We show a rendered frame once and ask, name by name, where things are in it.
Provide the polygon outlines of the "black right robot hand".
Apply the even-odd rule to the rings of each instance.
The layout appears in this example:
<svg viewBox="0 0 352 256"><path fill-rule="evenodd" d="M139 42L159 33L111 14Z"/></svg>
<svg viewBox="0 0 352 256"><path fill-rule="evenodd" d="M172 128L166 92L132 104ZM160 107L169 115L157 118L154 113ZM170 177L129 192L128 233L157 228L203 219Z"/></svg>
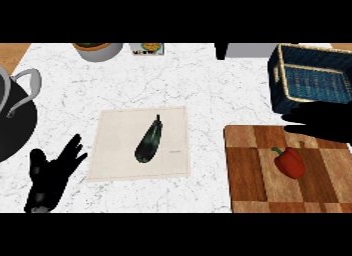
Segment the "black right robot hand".
<svg viewBox="0 0 352 256"><path fill-rule="evenodd" d="M293 122L284 130L352 146L352 101L346 104L328 102L302 103L281 116Z"/></svg>

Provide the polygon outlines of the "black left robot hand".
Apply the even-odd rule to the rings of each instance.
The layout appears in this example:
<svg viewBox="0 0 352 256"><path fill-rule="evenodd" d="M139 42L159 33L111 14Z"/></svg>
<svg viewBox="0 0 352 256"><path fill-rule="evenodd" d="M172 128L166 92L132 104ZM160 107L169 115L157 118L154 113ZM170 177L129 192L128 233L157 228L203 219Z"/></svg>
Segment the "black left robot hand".
<svg viewBox="0 0 352 256"><path fill-rule="evenodd" d="M30 152L30 179L33 182L24 212L32 213L35 207L48 207L49 212L57 208L68 178L74 173L88 154L80 154L82 136L74 135L57 159L49 161L45 152L33 149Z"/></svg>

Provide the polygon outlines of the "blue wicker basket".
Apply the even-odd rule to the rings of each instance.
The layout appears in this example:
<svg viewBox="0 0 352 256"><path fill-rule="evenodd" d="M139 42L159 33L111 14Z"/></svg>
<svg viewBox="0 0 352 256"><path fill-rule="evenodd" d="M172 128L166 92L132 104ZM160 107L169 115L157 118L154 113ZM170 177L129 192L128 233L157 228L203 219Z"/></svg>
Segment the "blue wicker basket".
<svg viewBox="0 0 352 256"><path fill-rule="evenodd" d="M278 44L268 61L272 110L278 114L306 102L352 101L352 51Z"/></svg>

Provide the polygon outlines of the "red bell pepper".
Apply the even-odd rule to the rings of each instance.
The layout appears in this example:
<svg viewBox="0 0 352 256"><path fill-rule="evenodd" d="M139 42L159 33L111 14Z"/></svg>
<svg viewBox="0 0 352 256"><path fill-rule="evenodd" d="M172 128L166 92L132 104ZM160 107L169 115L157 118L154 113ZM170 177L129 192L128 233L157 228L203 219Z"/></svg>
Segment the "red bell pepper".
<svg viewBox="0 0 352 256"><path fill-rule="evenodd" d="M306 168L297 150L291 147L287 147L286 150L274 147L272 151L278 153L278 157L274 159L278 170L291 179L299 179L305 175Z"/></svg>

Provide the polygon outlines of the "brown wooden cutting board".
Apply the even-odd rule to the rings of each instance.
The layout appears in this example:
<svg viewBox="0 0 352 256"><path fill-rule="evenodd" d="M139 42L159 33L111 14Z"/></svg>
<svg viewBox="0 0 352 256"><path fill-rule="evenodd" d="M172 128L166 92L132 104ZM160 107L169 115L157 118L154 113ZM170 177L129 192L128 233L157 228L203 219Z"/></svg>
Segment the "brown wooden cutting board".
<svg viewBox="0 0 352 256"><path fill-rule="evenodd" d="M352 213L348 145L280 126L224 128L235 213Z"/></svg>

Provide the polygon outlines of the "beige placemat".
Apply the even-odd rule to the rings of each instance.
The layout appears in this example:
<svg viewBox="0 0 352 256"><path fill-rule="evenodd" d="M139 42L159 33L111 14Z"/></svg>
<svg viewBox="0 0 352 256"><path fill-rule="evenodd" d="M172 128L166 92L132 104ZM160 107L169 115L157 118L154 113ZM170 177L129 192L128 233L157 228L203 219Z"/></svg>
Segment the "beige placemat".
<svg viewBox="0 0 352 256"><path fill-rule="evenodd" d="M104 110L88 181L173 178L190 172L187 108Z"/></svg>

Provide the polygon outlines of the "dark green eggplant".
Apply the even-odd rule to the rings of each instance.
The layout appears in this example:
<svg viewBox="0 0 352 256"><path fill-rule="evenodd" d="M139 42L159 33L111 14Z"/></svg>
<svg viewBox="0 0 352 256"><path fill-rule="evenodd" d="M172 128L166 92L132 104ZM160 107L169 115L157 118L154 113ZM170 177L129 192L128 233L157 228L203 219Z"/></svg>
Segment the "dark green eggplant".
<svg viewBox="0 0 352 256"><path fill-rule="evenodd" d="M139 163L148 163L156 156L160 146L162 131L162 119L156 118L135 150L135 158Z"/></svg>

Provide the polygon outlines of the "grey appliance with black part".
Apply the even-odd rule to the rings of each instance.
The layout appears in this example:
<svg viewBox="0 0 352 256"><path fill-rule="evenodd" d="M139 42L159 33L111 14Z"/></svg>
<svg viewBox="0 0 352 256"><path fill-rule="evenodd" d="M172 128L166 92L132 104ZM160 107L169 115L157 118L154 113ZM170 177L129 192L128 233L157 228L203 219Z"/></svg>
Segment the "grey appliance with black part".
<svg viewBox="0 0 352 256"><path fill-rule="evenodd" d="M269 58L277 43L216 43L216 59L226 58Z"/></svg>

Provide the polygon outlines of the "small printed box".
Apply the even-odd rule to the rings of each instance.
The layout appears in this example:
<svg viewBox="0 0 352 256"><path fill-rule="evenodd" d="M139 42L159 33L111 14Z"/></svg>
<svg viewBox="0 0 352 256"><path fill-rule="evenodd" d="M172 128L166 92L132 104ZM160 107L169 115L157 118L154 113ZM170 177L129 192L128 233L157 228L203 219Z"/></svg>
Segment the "small printed box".
<svg viewBox="0 0 352 256"><path fill-rule="evenodd" d="M163 55L163 43L131 43L131 50L135 55Z"/></svg>

